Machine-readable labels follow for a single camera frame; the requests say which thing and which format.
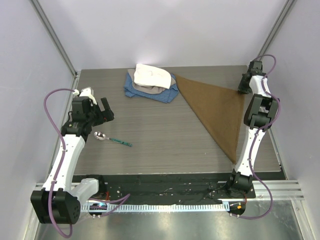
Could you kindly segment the spoon with green handle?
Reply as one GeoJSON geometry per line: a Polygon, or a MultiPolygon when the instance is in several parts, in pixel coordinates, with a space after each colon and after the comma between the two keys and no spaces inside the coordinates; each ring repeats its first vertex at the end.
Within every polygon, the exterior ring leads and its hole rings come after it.
{"type": "Polygon", "coordinates": [[[93,135],[97,140],[100,140],[100,141],[108,140],[108,141],[111,141],[111,142],[114,142],[114,143],[118,143],[118,144],[121,144],[121,145],[124,145],[124,146],[127,146],[127,147],[132,147],[133,146],[129,142],[122,141],[122,140],[119,140],[119,139],[116,139],[116,138],[112,138],[112,137],[107,137],[104,133],[99,132],[99,131],[96,131],[93,135]]]}

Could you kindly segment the brown cloth napkin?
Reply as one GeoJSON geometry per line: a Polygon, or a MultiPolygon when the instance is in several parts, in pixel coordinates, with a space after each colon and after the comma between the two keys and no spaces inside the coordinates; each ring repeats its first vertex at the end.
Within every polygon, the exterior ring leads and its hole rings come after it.
{"type": "Polygon", "coordinates": [[[176,75],[181,95],[217,145],[235,164],[245,97],[236,90],[176,75]]]}

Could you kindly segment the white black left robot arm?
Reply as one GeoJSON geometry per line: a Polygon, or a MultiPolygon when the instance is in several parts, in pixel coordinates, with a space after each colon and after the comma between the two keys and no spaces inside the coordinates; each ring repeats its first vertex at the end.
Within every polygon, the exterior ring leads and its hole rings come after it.
{"type": "Polygon", "coordinates": [[[87,96],[77,96],[72,100],[68,119],[61,127],[64,142],[59,148],[50,175],[41,190],[31,194],[31,204],[42,224],[74,225],[80,217],[81,206],[93,197],[100,200],[106,196],[104,177],[97,174],[86,175],[80,184],[72,188],[72,180],[80,153],[92,128],[114,119],[108,100],[101,99],[104,110],[87,96]]]}

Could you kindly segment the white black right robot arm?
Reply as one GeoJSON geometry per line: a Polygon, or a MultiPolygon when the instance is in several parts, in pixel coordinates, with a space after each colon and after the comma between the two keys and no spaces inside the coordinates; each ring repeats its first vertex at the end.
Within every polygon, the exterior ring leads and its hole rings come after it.
{"type": "Polygon", "coordinates": [[[258,59],[249,63],[247,72],[242,75],[238,92],[252,93],[252,98],[243,119],[245,139],[241,154],[225,186],[226,193],[233,198],[252,191],[259,146],[280,112],[280,100],[272,95],[268,74],[263,72],[263,63],[258,59]]]}

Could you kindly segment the white folded cloth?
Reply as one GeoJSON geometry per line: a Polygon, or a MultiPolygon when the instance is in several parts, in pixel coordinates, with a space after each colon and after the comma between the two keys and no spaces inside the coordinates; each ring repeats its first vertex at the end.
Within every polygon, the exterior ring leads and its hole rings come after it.
{"type": "Polygon", "coordinates": [[[172,76],[162,68],[138,63],[133,75],[134,83],[142,87],[169,89],[171,86],[172,76]]]}

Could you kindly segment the blue checkered cloth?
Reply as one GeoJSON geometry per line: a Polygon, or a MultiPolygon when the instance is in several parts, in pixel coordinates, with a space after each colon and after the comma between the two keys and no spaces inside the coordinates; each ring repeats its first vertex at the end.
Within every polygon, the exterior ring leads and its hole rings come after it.
{"type": "Polygon", "coordinates": [[[133,87],[133,81],[130,74],[126,73],[126,80],[124,84],[124,94],[129,98],[147,98],[155,101],[159,101],[162,103],[170,103],[174,100],[174,98],[179,94],[179,89],[175,82],[176,76],[174,74],[171,75],[171,80],[173,83],[171,84],[169,89],[165,89],[161,93],[157,94],[149,94],[140,90],[137,90],[133,87]]]}

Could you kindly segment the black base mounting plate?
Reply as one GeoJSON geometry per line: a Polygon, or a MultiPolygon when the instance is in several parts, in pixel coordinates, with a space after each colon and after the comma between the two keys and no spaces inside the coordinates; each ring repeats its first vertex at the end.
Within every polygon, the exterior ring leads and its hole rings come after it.
{"type": "Polygon", "coordinates": [[[127,205],[206,205],[223,199],[254,199],[254,187],[247,191],[230,188],[229,173],[118,174],[103,175],[104,197],[118,200],[129,196],[127,205]]]}

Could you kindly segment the aluminium frame rail right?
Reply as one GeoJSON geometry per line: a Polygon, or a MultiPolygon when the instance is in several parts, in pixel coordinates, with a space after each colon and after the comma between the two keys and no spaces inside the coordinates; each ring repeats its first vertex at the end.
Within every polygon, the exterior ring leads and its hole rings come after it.
{"type": "Polygon", "coordinates": [[[296,0],[286,0],[284,6],[282,7],[278,17],[276,18],[270,32],[268,33],[259,53],[258,56],[266,55],[269,47],[271,46],[272,42],[275,40],[277,34],[279,33],[283,23],[285,22],[286,18],[290,14],[292,8],[294,7],[296,0]]]}

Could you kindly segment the aluminium frame rail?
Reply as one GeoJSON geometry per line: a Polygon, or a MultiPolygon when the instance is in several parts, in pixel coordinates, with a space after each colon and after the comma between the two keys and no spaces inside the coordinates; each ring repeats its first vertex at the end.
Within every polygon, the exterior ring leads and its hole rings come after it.
{"type": "Polygon", "coordinates": [[[272,42],[275,40],[277,34],[279,33],[283,23],[285,22],[286,18],[290,14],[292,8],[294,7],[296,0],[286,0],[284,6],[282,7],[278,17],[276,18],[270,32],[268,33],[259,53],[258,56],[266,55],[269,47],[271,46],[272,42]]]}
{"type": "Polygon", "coordinates": [[[35,10],[36,14],[38,15],[42,25],[44,26],[46,32],[48,33],[50,39],[52,40],[53,44],[55,45],[58,53],[62,57],[64,63],[66,64],[67,68],[71,72],[71,75],[76,78],[77,77],[77,70],[73,66],[67,52],[65,51],[56,31],[54,30],[49,18],[47,17],[43,7],[41,6],[38,0],[30,0],[29,1],[35,10]]]}

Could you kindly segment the aluminium frame rail left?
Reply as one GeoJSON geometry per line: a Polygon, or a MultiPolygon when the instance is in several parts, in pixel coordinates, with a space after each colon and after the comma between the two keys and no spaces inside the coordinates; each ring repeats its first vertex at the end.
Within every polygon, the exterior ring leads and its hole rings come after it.
{"type": "Polygon", "coordinates": [[[43,7],[41,6],[38,0],[30,0],[29,1],[35,10],[36,14],[38,15],[42,25],[44,26],[46,32],[48,33],[50,39],[52,40],[53,44],[55,45],[58,53],[62,57],[64,63],[66,64],[67,68],[71,72],[71,75],[76,78],[77,77],[77,70],[73,66],[67,52],[65,51],[56,31],[54,30],[49,18],[47,17],[43,7]]]}

